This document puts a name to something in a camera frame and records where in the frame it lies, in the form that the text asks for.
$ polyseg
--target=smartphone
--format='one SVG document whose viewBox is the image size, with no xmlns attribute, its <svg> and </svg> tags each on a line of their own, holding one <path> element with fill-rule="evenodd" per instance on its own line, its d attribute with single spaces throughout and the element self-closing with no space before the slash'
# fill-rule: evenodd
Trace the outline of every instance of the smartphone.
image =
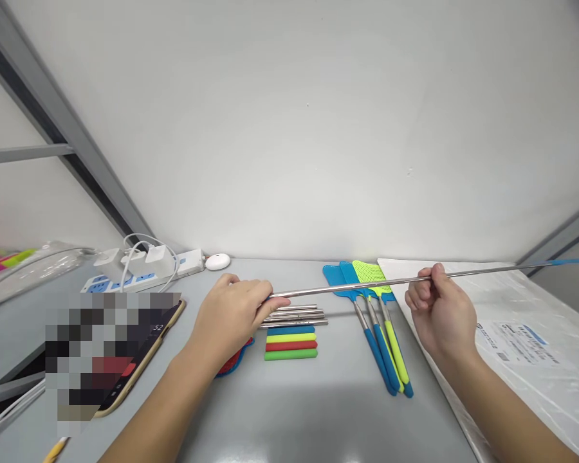
<svg viewBox="0 0 579 463">
<path fill-rule="evenodd" d="M 145 370 L 146 365 L 148 365 L 150 359 L 159 349 L 163 342 L 163 338 L 169 329 L 176 323 L 176 320 L 186 306 L 187 303 L 181 299 L 178 304 L 163 314 L 163 323 L 155 325 L 152 328 L 152 331 L 144 342 L 142 348 L 139 350 L 137 355 L 133 357 L 133 360 L 128 364 L 118 382 L 95 413 L 95 418 L 107 416 L 118 408 L 124 398 L 129 394 L 133 385 Z"/>
</svg>

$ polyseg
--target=label sticker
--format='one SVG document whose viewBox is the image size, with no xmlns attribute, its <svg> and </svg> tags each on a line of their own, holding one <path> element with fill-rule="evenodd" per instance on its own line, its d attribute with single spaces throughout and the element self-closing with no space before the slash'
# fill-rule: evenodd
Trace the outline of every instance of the label sticker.
<svg viewBox="0 0 579 463">
<path fill-rule="evenodd" d="M 547 342 L 532 328 L 517 322 L 476 323 L 481 345 L 506 365 L 566 367 L 567 362 L 553 354 Z"/>
</svg>

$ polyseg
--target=charger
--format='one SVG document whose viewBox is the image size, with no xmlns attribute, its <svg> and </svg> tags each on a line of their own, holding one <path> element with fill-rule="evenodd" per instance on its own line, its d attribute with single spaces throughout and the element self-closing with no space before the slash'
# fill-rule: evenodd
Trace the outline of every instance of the charger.
<svg viewBox="0 0 579 463">
<path fill-rule="evenodd" d="M 166 244 L 151 246 L 148 249 L 145 263 L 151 268 L 150 273 L 156 274 L 159 278 L 173 275 L 177 264 Z"/>
<path fill-rule="evenodd" d="M 106 275 L 114 283 L 119 282 L 124 271 L 124 265 L 120 262 L 121 256 L 122 250 L 120 248 L 103 251 L 96 258 L 94 267 L 100 275 Z M 131 274 L 127 272 L 126 279 L 128 280 L 130 277 Z"/>
<path fill-rule="evenodd" d="M 154 273 L 154 270 L 152 270 L 152 267 L 148 264 L 146 264 L 146 252 L 144 251 L 135 251 L 133 253 L 133 255 L 131 256 L 131 260 L 129 260 L 129 256 L 124 256 L 122 259 L 120 259 L 120 262 L 123 265 L 126 265 L 127 262 L 129 263 L 129 271 L 135 275 L 135 277 L 143 277 L 144 275 L 150 275 L 151 273 Z M 120 272 L 120 276 L 118 277 L 118 280 L 116 280 L 117 282 L 119 282 L 122 279 L 122 272 Z"/>
</svg>

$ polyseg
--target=plastic bag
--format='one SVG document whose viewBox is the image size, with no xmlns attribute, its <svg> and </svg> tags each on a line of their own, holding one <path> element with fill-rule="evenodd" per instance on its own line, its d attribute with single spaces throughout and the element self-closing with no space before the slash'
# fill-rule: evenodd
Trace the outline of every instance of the plastic bag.
<svg viewBox="0 0 579 463">
<path fill-rule="evenodd" d="M 78 246 L 49 241 L 18 266 L 0 272 L 0 303 L 79 267 L 86 255 L 96 253 L 91 248 L 74 248 Z"/>
</svg>

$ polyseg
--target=white wall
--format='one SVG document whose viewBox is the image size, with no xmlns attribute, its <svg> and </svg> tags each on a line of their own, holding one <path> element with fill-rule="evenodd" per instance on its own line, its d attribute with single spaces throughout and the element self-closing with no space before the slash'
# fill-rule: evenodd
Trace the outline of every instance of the white wall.
<svg viewBox="0 0 579 463">
<path fill-rule="evenodd" d="M 0 85 L 0 149 L 45 142 Z M 0 164 L 0 246 L 58 239 L 115 247 L 120 235 L 57 158 Z"/>
<path fill-rule="evenodd" d="M 579 259 L 579 244 L 559 259 Z M 532 281 L 579 312 L 579 265 L 543 269 Z"/>
<path fill-rule="evenodd" d="M 182 247 L 515 260 L 579 209 L 579 2 L 6 1 Z"/>
</svg>

